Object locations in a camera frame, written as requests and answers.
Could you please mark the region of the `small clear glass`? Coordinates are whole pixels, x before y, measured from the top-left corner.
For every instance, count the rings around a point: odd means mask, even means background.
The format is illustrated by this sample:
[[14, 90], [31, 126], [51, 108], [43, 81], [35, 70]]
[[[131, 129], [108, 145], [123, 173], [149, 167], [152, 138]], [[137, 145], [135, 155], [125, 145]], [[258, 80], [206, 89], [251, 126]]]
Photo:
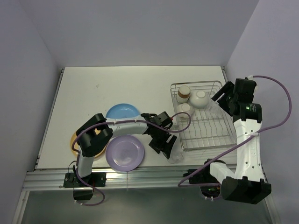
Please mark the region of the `small clear glass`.
[[183, 159], [182, 152], [180, 152], [180, 151], [177, 152], [177, 151], [172, 150], [170, 157], [168, 159], [168, 162], [170, 164], [176, 164], [176, 163], [179, 163], [182, 159]]

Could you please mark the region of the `white ceramic bowl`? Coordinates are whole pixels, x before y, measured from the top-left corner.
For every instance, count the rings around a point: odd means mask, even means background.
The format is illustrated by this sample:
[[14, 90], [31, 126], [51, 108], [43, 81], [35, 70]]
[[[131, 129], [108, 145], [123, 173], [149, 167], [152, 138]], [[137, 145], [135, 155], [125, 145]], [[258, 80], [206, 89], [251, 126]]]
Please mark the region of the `white ceramic bowl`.
[[205, 91], [192, 91], [189, 97], [190, 104], [197, 109], [205, 109], [209, 102], [209, 95]]

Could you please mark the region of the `brown white ceramic cup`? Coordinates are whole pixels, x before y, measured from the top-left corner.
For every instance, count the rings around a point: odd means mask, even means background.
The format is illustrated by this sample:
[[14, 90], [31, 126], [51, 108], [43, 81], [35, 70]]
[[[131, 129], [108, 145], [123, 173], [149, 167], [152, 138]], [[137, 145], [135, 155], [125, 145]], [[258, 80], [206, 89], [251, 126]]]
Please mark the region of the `brown white ceramic cup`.
[[178, 93], [176, 99], [179, 103], [187, 103], [189, 96], [191, 94], [191, 90], [188, 86], [182, 85], [178, 89]]

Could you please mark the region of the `flower patterned small dish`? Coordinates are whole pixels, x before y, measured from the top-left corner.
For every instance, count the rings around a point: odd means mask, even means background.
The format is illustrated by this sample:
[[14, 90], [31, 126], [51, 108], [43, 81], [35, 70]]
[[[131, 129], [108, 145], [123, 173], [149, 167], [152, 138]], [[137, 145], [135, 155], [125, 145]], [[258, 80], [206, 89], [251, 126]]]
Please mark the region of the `flower patterned small dish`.
[[177, 109], [177, 113], [180, 112], [178, 117], [180, 117], [181, 119], [189, 119], [189, 116], [191, 117], [194, 112], [193, 107], [190, 106], [188, 103], [179, 104], [176, 107], [176, 109]]

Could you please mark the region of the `blue plastic plate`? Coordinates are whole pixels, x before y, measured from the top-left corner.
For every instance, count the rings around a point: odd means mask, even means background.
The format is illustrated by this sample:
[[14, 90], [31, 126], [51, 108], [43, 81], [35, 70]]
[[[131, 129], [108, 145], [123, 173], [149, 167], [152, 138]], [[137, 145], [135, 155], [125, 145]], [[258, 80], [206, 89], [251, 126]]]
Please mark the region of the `blue plastic plate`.
[[140, 115], [140, 112], [135, 106], [131, 104], [121, 103], [111, 107], [106, 113], [106, 118], [124, 119], [133, 118], [138, 115]]

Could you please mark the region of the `large clear glass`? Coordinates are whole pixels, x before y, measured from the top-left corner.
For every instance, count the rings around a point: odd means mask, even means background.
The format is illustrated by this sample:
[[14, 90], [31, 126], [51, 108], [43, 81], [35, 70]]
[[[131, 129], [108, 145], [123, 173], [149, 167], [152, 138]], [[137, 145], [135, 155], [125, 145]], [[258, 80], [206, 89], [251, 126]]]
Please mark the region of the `large clear glass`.
[[213, 115], [221, 114], [222, 109], [217, 102], [211, 100], [207, 105], [206, 109]]

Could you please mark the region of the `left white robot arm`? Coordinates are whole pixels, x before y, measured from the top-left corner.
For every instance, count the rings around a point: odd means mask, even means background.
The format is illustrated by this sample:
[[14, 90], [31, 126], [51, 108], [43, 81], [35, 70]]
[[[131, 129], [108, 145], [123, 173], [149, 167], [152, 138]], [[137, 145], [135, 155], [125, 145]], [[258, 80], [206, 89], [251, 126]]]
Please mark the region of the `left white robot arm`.
[[103, 151], [111, 138], [118, 136], [149, 135], [149, 146], [169, 159], [177, 140], [177, 136], [171, 134], [171, 126], [172, 118], [166, 112], [159, 115], [142, 113], [127, 119], [110, 119], [101, 113], [95, 114], [75, 132], [76, 138], [71, 146], [78, 153], [74, 181], [79, 186], [90, 183], [95, 156]]

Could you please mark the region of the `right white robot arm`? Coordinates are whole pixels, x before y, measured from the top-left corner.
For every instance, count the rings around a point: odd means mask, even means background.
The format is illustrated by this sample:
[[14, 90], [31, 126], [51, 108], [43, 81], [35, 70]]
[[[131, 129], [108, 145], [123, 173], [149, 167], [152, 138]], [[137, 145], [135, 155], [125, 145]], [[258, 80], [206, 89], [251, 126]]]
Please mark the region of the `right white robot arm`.
[[257, 84], [253, 80], [236, 79], [227, 82], [213, 97], [221, 109], [233, 119], [237, 139], [236, 170], [231, 171], [220, 161], [213, 161], [202, 170], [203, 179], [215, 179], [221, 185], [224, 200], [258, 204], [271, 193], [265, 182], [260, 156], [262, 107], [253, 102]]

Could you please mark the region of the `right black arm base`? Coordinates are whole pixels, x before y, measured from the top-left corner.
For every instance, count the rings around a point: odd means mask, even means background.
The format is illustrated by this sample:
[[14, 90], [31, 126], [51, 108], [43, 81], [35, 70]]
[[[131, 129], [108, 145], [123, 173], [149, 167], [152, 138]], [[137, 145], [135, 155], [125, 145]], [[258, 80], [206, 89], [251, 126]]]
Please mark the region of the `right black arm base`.
[[[189, 178], [190, 184], [211, 184], [219, 183], [215, 177], [210, 174], [210, 165], [202, 169], [196, 175]], [[200, 187], [201, 193], [204, 197], [207, 198], [216, 198], [220, 196], [221, 188], [220, 186], [203, 186]]]

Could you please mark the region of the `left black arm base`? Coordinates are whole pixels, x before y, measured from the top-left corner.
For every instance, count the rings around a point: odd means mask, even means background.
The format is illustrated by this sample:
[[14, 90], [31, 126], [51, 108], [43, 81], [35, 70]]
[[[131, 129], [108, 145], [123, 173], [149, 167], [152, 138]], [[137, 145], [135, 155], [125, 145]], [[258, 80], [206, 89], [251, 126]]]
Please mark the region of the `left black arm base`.
[[[77, 176], [75, 166], [72, 167], [72, 172], [67, 172], [64, 177], [64, 188], [73, 189], [73, 199], [76, 203], [84, 206], [95, 206], [104, 202], [105, 195], [98, 189], [98, 187], [105, 187], [106, 173], [105, 172], [91, 172], [86, 177]], [[94, 196], [94, 193], [99, 193], [102, 199], [98, 203], [87, 203]]]

